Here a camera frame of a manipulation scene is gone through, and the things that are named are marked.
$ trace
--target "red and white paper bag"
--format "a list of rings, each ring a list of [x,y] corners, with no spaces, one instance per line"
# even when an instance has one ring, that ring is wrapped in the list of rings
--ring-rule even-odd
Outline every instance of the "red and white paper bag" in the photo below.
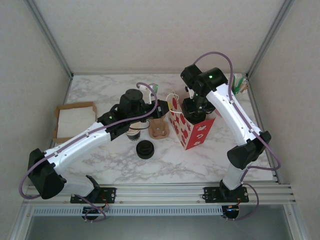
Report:
[[[178,136],[181,145],[185,150],[191,149],[199,144],[203,144],[214,124],[215,118],[206,119],[203,122],[193,125],[181,113],[182,108],[175,95],[170,95],[168,101],[172,103],[171,110],[179,113],[170,112],[169,121]]]

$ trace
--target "black lid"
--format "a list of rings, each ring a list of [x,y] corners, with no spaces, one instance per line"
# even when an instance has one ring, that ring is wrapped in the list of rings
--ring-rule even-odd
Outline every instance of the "black lid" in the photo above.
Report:
[[[136,153],[141,159],[149,159],[155,153],[155,147],[152,142],[143,140],[136,145]]]

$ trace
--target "white wall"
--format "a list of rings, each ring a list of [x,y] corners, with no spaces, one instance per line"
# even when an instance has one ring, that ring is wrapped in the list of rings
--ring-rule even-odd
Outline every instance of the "white wall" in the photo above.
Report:
[[[35,0],[71,70],[181,73],[201,54],[253,61],[283,0]],[[220,56],[201,61],[229,72]]]
[[[29,153],[48,148],[68,79],[24,2],[0,5],[0,238],[6,239],[22,203],[18,184]]]
[[[252,88],[312,239],[320,235],[320,1],[296,0]]]

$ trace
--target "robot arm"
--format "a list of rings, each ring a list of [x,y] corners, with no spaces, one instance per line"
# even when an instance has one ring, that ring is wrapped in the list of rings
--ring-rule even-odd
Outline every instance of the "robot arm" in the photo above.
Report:
[[[261,132],[235,97],[230,101],[228,80],[220,69],[213,68],[201,72],[193,64],[184,69],[181,78],[187,88],[194,91],[193,99],[186,98],[182,103],[182,111],[186,118],[193,122],[199,119],[201,122],[205,119],[208,111],[212,112],[216,108],[234,135],[237,146],[227,152],[230,165],[225,177],[220,182],[220,192],[227,200],[229,196],[234,196],[240,189],[242,176],[247,167],[252,165],[265,149],[253,132],[259,133],[266,143],[271,140],[271,136],[267,131]],[[251,128],[246,125],[233,104],[250,123]]]
[[[59,193],[75,194],[94,202],[100,191],[97,182],[91,176],[68,174],[66,168],[87,151],[113,141],[127,132],[130,124],[161,118],[169,111],[166,101],[157,100],[157,105],[155,104],[156,101],[146,104],[141,91],[129,89],[121,96],[119,104],[114,105],[84,132],[45,152],[38,148],[32,151],[29,156],[29,169],[47,157],[47,160],[28,175],[40,196],[50,199]]]

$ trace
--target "white marble table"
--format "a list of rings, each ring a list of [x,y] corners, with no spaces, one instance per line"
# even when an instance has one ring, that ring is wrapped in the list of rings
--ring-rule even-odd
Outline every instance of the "white marble table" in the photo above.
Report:
[[[120,96],[127,89],[136,88],[137,82],[158,84],[158,97],[161,100],[165,100],[172,89],[184,88],[179,74],[78,75],[73,79],[67,103],[93,101],[100,117],[119,103]],[[249,117],[255,120],[248,94],[239,94],[237,99]],[[155,147],[150,159],[139,158],[136,154],[137,142],[129,141],[124,134],[85,154],[68,171],[77,175],[91,175],[99,184],[220,181],[229,165],[227,151],[236,145],[223,118],[216,118],[202,145],[189,150],[183,149],[170,124],[169,127],[168,138],[161,140],[150,138],[148,130],[141,131],[140,140],[150,140]],[[254,164],[269,167],[266,154],[263,153]],[[272,178],[270,171],[251,169],[245,180],[265,181]]]

